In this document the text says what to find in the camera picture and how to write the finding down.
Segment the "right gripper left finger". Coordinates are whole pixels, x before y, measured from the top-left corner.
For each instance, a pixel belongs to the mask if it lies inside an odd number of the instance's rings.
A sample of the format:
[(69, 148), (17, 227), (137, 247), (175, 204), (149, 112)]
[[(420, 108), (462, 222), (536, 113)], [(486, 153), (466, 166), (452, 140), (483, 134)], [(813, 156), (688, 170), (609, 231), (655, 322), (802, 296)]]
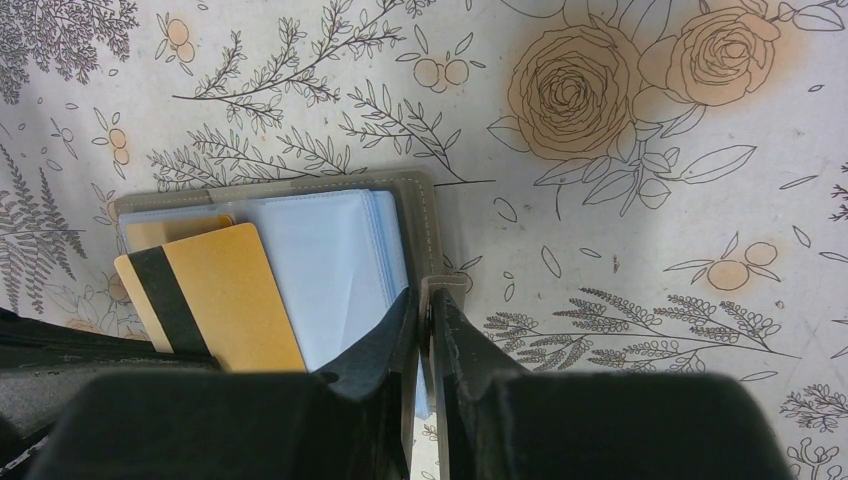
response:
[(312, 373), (152, 370), (70, 402), (31, 479), (405, 479), (418, 294)]

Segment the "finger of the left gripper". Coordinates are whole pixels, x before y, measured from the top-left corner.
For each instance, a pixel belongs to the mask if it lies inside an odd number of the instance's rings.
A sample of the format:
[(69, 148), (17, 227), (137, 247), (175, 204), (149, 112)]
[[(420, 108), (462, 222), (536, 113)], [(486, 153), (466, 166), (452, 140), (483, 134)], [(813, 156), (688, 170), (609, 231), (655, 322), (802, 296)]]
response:
[(1, 456), (41, 441), (62, 408), (99, 375), (155, 368), (218, 370), (207, 356), (157, 352), (146, 340), (96, 334), (1, 311)]

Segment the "gold card black stripe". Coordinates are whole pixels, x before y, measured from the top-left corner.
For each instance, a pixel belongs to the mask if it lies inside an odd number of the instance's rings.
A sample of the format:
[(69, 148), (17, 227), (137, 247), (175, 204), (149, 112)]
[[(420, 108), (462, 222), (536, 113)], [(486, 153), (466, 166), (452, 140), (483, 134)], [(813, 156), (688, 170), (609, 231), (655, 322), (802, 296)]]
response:
[(230, 372), (305, 371), (254, 225), (140, 250), (114, 266), (157, 352), (209, 357)]

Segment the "taupe leather card holder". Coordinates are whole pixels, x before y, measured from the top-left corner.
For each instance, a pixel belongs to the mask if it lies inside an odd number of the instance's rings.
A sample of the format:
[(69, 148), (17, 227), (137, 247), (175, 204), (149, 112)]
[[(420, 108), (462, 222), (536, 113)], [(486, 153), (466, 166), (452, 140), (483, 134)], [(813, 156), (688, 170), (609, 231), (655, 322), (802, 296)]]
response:
[(361, 339), (406, 288), (463, 302), (471, 279), (443, 264), (435, 187), (419, 170), (125, 196), (123, 236), (159, 221), (227, 215), (258, 231), (304, 362)]

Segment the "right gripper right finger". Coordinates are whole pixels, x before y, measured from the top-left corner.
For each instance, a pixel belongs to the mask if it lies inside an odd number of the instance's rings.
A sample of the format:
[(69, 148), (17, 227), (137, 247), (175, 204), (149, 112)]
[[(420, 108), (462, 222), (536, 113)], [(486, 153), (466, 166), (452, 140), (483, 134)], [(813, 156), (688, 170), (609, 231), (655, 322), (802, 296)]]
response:
[(787, 479), (766, 418), (709, 374), (533, 373), (429, 297), (445, 479)]

